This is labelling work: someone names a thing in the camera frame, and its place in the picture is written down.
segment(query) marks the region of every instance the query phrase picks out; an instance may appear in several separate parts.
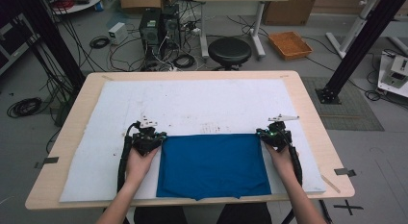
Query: black stool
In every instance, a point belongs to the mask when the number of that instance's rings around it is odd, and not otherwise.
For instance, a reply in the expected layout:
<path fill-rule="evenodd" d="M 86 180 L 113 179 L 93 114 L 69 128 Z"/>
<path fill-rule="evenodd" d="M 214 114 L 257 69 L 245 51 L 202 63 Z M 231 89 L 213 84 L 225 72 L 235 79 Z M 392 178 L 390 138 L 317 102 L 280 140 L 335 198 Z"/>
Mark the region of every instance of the black stool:
<path fill-rule="evenodd" d="M 237 38 L 220 38 L 208 46 L 208 54 L 215 62 L 221 64 L 214 70 L 238 70 L 232 65 L 242 66 L 251 57 L 251 47 L 246 42 Z"/>

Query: blue cloth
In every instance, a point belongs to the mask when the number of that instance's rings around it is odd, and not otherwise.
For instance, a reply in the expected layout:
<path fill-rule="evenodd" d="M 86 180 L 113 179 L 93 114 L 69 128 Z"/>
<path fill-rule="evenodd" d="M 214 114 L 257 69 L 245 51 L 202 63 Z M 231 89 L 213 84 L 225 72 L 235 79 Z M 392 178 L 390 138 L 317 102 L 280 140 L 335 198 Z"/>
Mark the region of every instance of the blue cloth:
<path fill-rule="evenodd" d="M 256 135 L 168 137 L 162 148 L 157 197 L 271 194 Z"/>

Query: basket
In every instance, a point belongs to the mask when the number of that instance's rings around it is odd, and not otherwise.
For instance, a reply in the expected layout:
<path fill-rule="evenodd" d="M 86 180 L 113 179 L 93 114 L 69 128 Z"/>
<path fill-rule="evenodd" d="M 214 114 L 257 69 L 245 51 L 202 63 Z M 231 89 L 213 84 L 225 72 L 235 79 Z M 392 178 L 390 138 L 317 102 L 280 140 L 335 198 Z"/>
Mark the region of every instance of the basket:
<path fill-rule="evenodd" d="M 286 61 L 304 58 L 312 48 L 295 32 L 284 32 L 268 36 L 270 43 Z"/>

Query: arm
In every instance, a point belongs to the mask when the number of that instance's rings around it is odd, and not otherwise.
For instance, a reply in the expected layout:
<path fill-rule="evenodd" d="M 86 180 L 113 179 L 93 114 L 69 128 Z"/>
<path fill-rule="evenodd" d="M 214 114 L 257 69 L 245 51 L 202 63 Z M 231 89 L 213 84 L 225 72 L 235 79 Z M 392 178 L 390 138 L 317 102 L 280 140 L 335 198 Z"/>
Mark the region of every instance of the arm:
<path fill-rule="evenodd" d="M 158 149 L 153 150 L 146 157 L 141 157 L 135 150 L 131 149 L 129 159 L 127 162 L 127 177 L 125 184 L 120 192 L 116 195 L 114 201 L 109 205 L 104 213 L 99 217 L 97 224 L 102 223 L 123 223 L 126 213 L 129 210 L 130 203 L 138 191 L 138 188 L 143 181 L 144 176 L 150 168 L 153 157 L 156 155 Z"/>
<path fill-rule="evenodd" d="M 266 147 L 272 156 L 273 164 L 282 179 L 286 191 L 288 192 L 297 223 L 325 224 L 326 222 L 324 221 L 323 217 L 307 197 L 302 186 L 297 182 L 293 172 L 293 165 L 288 146 L 285 147 L 285 149 L 283 149 L 280 153 L 267 144 Z"/>

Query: gray floor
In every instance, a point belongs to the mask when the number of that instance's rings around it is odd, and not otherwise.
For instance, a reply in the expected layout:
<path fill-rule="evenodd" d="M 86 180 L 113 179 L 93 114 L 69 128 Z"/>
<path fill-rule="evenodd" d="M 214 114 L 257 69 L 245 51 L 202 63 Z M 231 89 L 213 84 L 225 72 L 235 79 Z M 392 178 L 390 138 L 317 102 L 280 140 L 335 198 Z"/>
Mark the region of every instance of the gray floor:
<path fill-rule="evenodd" d="M 106 36 L 107 31 L 116 22 L 125 22 L 139 27 L 140 16 L 123 14 L 115 6 L 103 12 L 87 10 L 70 16 L 75 30 L 82 41 L 84 48 L 89 51 L 88 42 L 97 36 Z M 253 16 L 246 16 L 245 20 L 252 23 Z M 314 14 L 306 26 L 277 27 L 263 26 L 268 33 L 281 31 L 297 31 L 304 37 L 312 37 L 329 46 L 325 38 L 326 32 L 332 32 L 341 39 L 350 28 L 354 16 Z M 208 34 L 214 35 L 241 35 L 242 27 L 225 16 L 208 18 Z M 396 33 L 406 31 L 407 25 L 393 27 Z M 72 38 L 62 29 L 62 34 L 73 56 L 78 59 L 78 51 Z M 341 59 L 328 52 L 316 41 L 306 39 L 313 47 L 314 52 L 309 56 L 327 67 L 336 69 Z M 273 48 L 268 44 L 266 37 L 261 36 L 267 57 L 257 61 L 252 57 L 243 65 L 241 70 L 295 70 L 300 76 L 330 77 L 332 71 L 319 66 L 309 60 L 282 61 Z M 209 60 L 206 64 L 199 58 L 197 37 L 191 40 L 191 53 L 196 55 L 198 65 L 189 70 L 208 70 L 216 64 Z M 366 80 L 373 71 L 371 61 L 378 67 L 381 50 L 396 48 L 381 37 L 372 47 L 375 55 L 367 55 L 352 75 L 352 80 L 360 87 L 373 89 L 373 85 Z M 107 66 L 108 47 L 92 50 L 91 57 L 104 70 Z M 133 41 L 118 50 L 115 58 L 132 62 L 142 56 L 140 41 Z M 84 72 L 91 71 L 88 63 L 82 67 Z M 102 212 L 100 209 L 67 210 L 33 212 L 25 209 L 25 200 L 39 174 L 35 168 L 36 162 L 42 162 L 47 156 L 45 145 L 50 137 L 58 131 L 53 125 L 49 114 L 39 114 L 32 117 L 12 119 L 7 117 L 6 110 L 14 102 L 29 97 L 45 99 L 48 92 L 41 89 L 46 83 L 46 76 L 42 67 L 33 56 L 27 52 L 7 72 L 0 77 L 0 223 L 90 223 L 94 222 Z M 408 104 L 408 99 L 390 95 L 390 98 Z M 358 206 L 363 210 L 334 208 L 334 205 L 345 205 L 344 199 L 326 200 L 326 205 L 335 223 L 408 223 L 408 156 L 406 142 L 408 140 L 408 111 L 385 101 L 369 101 L 369 105 L 382 126 L 384 132 L 352 132 L 328 130 L 336 150 L 345 167 L 354 169 L 357 176 L 351 178 L 356 194 L 348 198 L 350 206 Z M 268 204 L 272 220 L 280 223 L 290 209 L 288 202 Z M 222 206 L 187 207 L 186 215 L 191 223 L 215 223 Z"/>

